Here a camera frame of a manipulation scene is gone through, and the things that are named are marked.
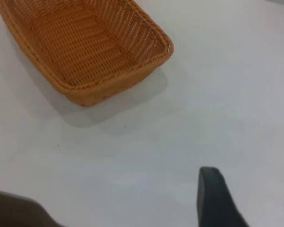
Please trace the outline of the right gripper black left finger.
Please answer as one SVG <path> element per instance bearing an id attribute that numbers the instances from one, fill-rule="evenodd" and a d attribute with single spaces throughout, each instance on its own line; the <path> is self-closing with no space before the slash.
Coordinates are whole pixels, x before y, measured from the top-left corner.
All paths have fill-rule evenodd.
<path id="1" fill-rule="evenodd" d="M 199 170 L 197 215 L 200 227 L 247 227 L 218 168 Z"/>

